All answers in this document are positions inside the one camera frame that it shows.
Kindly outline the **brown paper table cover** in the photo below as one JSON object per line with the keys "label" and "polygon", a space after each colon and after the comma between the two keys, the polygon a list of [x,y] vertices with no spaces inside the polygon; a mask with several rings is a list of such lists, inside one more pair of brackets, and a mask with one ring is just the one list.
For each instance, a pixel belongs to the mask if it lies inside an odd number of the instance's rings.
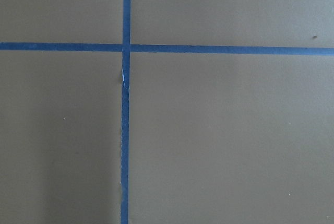
{"label": "brown paper table cover", "polygon": [[1,223],[333,223],[333,0],[1,0]]}

